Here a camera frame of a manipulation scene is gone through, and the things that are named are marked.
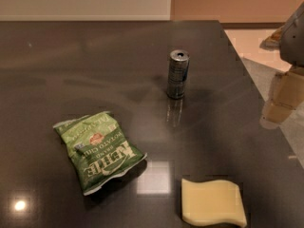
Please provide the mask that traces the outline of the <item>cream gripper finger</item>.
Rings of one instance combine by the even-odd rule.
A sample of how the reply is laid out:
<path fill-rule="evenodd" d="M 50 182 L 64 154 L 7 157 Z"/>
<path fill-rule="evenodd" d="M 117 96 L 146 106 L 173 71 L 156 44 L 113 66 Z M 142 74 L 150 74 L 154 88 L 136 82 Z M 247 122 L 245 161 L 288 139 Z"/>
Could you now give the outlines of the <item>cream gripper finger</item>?
<path fill-rule="evenodd" d="M 292 66 L 272 80 L 268 100 L 261 112 L 260 124 L 276 129 L 304 102 L 304 67 Z"/>
<path fill-rule="evenodd" d="M 276 29 L 270 36 L 265 39 L 265 45 L 267 47 L 278 47 L 282 35 L 283 27 Z"/>

